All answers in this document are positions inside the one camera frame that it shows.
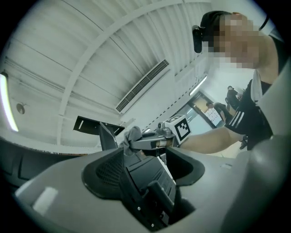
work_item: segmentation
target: man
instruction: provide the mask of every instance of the man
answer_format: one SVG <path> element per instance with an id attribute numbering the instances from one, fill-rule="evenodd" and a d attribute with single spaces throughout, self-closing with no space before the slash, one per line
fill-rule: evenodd
<path id="1" fill-rule="evenodd" d="M 240 101 L 236 96 L 241 97 L 241 94 L 238 93 L 232 86 L 228 86 L 228 91 L 227 91 L 227 99 L 231 107 L 236 110 L 240 104 Z"/>
<path id="2" fill-rule="evenodd" d="M 181 148 L 215 153 L 247 135 L 247 149 L 251 150 L 272 136 L 270 126 L 256 104 L 276 80 L 289 56 L 281 41 L 254 30 L 252 22 L 238 13 L 208 12 L 202 18 L 201 27 L 205 28 L 202 41 L 207 41 L 212 51 L 224 54 L 242 68 L 255 71 L 233 119 L 224 127 L 188 137 Z"/>
<path id="3" fill-rule="evenodd" d="M 206 106 L 208 108 L 214 108 L 217 113 L 220 115 L 221 119 L 227 124 L 231 121 L 232 115 L 228 112 L 226 109 L 226 106 L 222 103 L 212 103 L 212 102 L 207 102 Z"/>

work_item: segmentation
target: ceiling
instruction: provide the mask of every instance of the ceiling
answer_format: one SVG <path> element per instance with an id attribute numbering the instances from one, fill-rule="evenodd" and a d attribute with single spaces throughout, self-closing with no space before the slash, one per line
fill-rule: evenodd
<path id="1" fill-rule="evenodd" d="M 23 137 L 30 139 L 30 147 L 46 143 L 52 152 L 100 149 L 98 136 L 73 131 L 77 116 L 126 123 L 115 106 L 164 59 L 174 77 L 173 91 L 159 103 L 167 110 L 166 100 L 178 100 L 206 71 L 207 60 L 195 63 L 191 27 L 210 10 L 210 0 L 38 2 L 11 36 L 1 65 L 9 75 L 18 142 Z M 17 103 L 25 114 L 17 111 Z M 156 119 L 156 112 L 148 114 L 140 122 L 143 127 Z M 2 136 L 12 139 L 1 119 Z"/>

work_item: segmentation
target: baseball cap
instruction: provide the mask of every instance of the baseball cap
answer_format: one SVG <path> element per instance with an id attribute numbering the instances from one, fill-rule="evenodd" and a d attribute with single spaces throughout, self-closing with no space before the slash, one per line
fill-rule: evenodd
<path id="1" fill-rule="evenodd" d="M 207 12 L 203 15 L 200 27 L 204 28 L 202 41 L 207 41 L 209 46 L 213 46 L 213 36 L 219 31 L 219 20 L 222 15 L 231 15 L 231 13 L 221 10 Z"/>

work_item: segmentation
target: ceiling beam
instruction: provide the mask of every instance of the ceiling beam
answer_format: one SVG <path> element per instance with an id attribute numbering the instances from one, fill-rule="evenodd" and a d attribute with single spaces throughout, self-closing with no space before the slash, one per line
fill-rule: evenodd
<path id="1" fill-rule="evenodd" d="M 65 109 L 69 101 L 70 94 L 73 90 L 73 87 L 84 69 L 85 65 L 89 61 L 89 59 L 93 56 L 96 50 L 115 32 L 117 32 L 121 27 L 128 24 L 132 20 L 148 13 L 153 10 L 157 10 L 159 8 L 163 8 L 169 5 L 181 4 L 183 0 L 165 0 L 160 2 L 155 2 L 146 6 L 143 6 L 128 15 L 122 17 L 112 25 L 110 25 L 106 30 L 104 30 L 87 48 L 84 54 L 78 60 L 76 66 L 74 67 L 71 76 L 69 77 L 69 81 L 65 87 L 65 91 L 60 103 L 59 115 L 65 115 Z M 61 132 L 62 132 L 63 118 L 59 117 L 58 121 L 58 129 L 57 129 L 57 144 L 60 145 Z"/>

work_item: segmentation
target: gray cloth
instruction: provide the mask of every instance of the gray cloth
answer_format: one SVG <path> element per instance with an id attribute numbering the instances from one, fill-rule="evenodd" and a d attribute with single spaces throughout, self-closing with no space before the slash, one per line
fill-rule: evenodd
<path id="1" fill-rule="evenodd" d="M 124 154 L 127 156 L 131 156 L 137 153 L 139 150 L 130 149 L 130 142 L 135 142 L 142 138 L 141 130 L 138 126 L 133 126 L 129 131 L 124 133 L 124 141 L 121 142 L 119 147 L 124 149 Z"/>

